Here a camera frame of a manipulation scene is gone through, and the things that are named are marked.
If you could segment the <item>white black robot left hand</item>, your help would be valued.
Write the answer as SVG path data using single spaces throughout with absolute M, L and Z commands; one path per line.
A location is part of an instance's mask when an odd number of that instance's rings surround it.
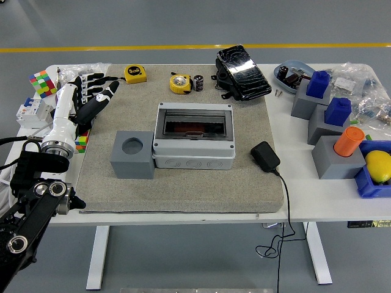
M 77 76 L 63 85 L 57 94 L 52 130 L 43 143 L 74 143 L 76 128 L 88 125 L 109 104 L 119 87 L 119 80 L 103 73 L 92 73 Z

